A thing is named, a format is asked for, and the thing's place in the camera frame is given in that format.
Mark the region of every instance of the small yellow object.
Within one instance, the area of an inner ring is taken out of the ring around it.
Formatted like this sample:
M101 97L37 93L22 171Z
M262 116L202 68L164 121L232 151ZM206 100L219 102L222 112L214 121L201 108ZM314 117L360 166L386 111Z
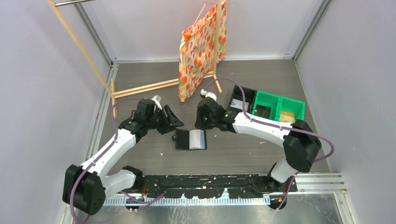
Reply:
M280 122L290 122L290 123L296 122L294 113L289 111L281 111Z

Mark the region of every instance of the gray floor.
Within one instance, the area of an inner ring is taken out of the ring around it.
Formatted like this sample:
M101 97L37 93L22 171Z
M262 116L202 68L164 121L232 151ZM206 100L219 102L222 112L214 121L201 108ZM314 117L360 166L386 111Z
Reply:
M219 63L217 75L233 78L247 88L306 102L292 60L224 61ZM177 77L178 63L175 62L120 64L115 88L121 91ZM209 83L209 79L203 80L199 89ZM220 85L223 94L218 95L217 101L227 106L234 84L221 81ZM215 84L208 90L217 92ZM160 95L161 104L168 104L174 114L184 122L183 129L191 130L196 119L199 93L196 92L184 103L179 102L177 93L177 86L172 86L130 97L151 98L156 94ZM315 131L309 106L306 105L305 120ZM135 108L136 102L125 102L118 106L118 123L128 118ZM100 146L109 141L113 134L114 127L110 113L107 113ZM171 133L160 135L154 130L150 131L135 147L122 156L109 175L118 172L126 165L136 167L147 175L268 173L272 165L284 157L283 150L277 145L244 134L209 130L207 131L208 149L200 151L176 150L171 136ZM321 161L314 164L311 171L329 172L329 168L326 161Z

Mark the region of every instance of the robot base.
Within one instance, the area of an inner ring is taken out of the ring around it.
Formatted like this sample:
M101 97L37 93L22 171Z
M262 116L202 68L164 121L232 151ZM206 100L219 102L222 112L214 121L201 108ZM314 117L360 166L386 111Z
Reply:
M204 199L219 198L226 191L230 199L262 198L263 194L284 193L292 177L278 190L272 190L267 185L267 176L259 174L146 175L143 179L143 185L138 191L126 189L125 192L144 193L150 198L155 198L164 193L165 198L181 198L184 196L191 199L196 196L199 199ZM297 192L296 184L292 184L290 192ZM271 200L270 207L277 208L276 205L279 205L279 199L283 196L273 195L270 198L274 199Z

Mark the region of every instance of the storage bin compartment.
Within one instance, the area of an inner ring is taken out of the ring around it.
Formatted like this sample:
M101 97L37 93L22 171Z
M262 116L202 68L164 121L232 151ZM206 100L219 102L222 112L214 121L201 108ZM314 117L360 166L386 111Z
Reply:
M249 88L242 87L243 92L245 93L245 108L248 113L252 113L253 104L256 99L256 90L252 90ZM236 108L242 110L242 92L240 91L237 85L234 86L233 94L230 99L230 103L228 107Z
M304 120L305 102L281 97L281 104L277 116L279 121L294 123L295 120Z
M262 91L257 91L252 114L262 118L279 121L278 107L281 97Z

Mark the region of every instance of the metal rail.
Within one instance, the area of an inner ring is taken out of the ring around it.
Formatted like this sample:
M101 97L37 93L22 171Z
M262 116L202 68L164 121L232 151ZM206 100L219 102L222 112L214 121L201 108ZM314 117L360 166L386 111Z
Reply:
M310 26L309 26L307 32L305 33L300 45L297 48L296 53L293 56L293 60L294 61L297 61L298 57L300 57L301 52L305 48L307 42L309 41L309 39L310 39L311 35L313 34L313 32L315 31L316 27L318 26L318 24L322 20L322 18L325 15L328 7L330 6L331 2L332 2L332 0L322 0L322 4L320 5L318 11L316 12L315 17L312 20L312 23L310 24Z
M99 34L96 32L96 29L95 29L94 25L92 24L83 5L81 3L76 3L73 6L74 6L75 10L77 11L78 15L80 16L81 21L84 23L89 34L91 35L96 46L98 47L99 51L102 53L103 58L106 60L107 64L109 66L111 66L113 64L113 62L112 62L112 60L104 46L102 40L100 39Z
M341 174L298 174L296 176L297 192L289 194L346 194L344 181ZM270 195L283 195L282 192L274 192L263 195L263 198L229 198L227 189L219 198L162 198L153 203L152 206L197 206L197 205L266 205ZM141 194L131 194L131 196L141 196ZM128 197L116 194L105 200L103 206L125 206L131 204ZM144 197L145 201L152 201L153 198Z
M95 1L95 0L75 0L75 1L66 1L66 2L61 2L61 3L56 3L55 6L66 6L66 5L72 5L72 4L76 4L76 3L82 3L82 2L86 2L86 1Z

